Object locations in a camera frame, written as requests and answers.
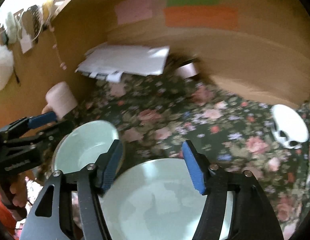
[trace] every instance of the bolt head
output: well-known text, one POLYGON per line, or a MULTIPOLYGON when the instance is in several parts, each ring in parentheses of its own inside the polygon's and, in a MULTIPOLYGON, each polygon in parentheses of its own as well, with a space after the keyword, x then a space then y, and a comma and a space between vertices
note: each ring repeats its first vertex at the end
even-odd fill
POLYGON ((216 170, 218 170, 219 166, 217 164, 211 164, 211 165, 209 165, 209 168, 213 171, 216 171, 216 170))
POLYGON ((251 171, 249 171, 249 170, 245 170, 244 174, 245 174, 246 177, 251 177, 253 175, 253 173, 251 171))
POLYGON ((53 176, 54 177, 58 177, 59 175, 61 175, 61 171, 60 170, 56 170, 56 171, 53 171, 53 176))
POLYGON ((94 163, 90 163, 90 164, 88 164, 88 165, 86 166, 86 168, 87 168, 89 171, 91 171, 91 170, 95 169, 95 164, 94 164, 94 163))

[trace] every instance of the human hand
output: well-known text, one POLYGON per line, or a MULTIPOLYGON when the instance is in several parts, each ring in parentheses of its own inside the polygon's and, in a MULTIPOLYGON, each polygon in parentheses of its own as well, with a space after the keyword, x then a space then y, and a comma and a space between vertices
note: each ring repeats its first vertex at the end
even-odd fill
POLYGON ((17 181, 11 184, 10 191, 15 195, 12 200, 13 205, 17 207, 25 207, 28 201, 28 190, 26 188, 24 173, 18 175, 17 181))

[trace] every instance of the floral fabric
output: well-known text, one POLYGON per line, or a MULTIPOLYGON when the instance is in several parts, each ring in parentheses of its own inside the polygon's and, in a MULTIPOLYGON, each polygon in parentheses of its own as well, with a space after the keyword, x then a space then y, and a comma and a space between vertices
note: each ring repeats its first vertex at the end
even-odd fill
MULTIPOLYGON (((270 131, 270 105, 244 100, 211 84, 173 75, 125 75, 98 81, 92 96, 66 118, 77 126, 106 120, 126 142, 119 173, 158 158, 182 158, 191 140, 198 152, 227 171, 250 170, 264 188, 286 239, 310 209, 310 141, 288 150, 270 131)), ((310 110, 298 113, 310 132, 310 110)))

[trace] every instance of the orange tape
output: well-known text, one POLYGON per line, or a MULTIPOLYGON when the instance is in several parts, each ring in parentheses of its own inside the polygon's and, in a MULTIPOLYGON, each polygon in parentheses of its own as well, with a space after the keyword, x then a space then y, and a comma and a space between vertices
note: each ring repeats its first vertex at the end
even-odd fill
POLYGON ((0 221, 8 229, 9 233, 14 236, 16 221, 10 211, 2 204, 0 199, 0 221))
POLYGON ((173 6, 164 9, 168 27, 208 27, 235 30, 238 26, 238 10, 223 5, 173 6))

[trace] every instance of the white fluffy toy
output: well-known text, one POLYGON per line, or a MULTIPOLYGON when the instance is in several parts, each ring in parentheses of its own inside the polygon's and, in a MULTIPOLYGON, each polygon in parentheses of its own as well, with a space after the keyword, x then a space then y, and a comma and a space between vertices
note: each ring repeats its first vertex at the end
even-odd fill
POLYGON ((0 90, 8 83, 13 74, 13 52, 4 45, 0 45, 0 90))

